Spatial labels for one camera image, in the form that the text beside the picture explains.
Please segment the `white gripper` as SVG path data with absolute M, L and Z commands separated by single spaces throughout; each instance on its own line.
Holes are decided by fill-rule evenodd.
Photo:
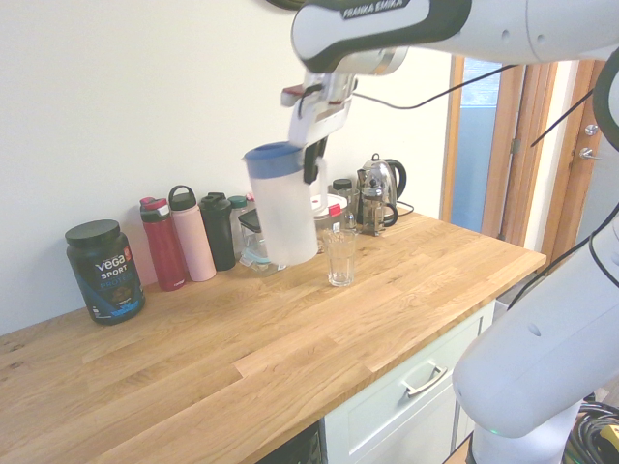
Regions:
M 304 182 L 311 185 L 318 176 L 318 162 L 323 159 L 328 136 L 341 129 L 347 119 L 351 99 L 330 104 L 316 99 L 295 103 L 288 131 L 288 141 L 305 147 Z

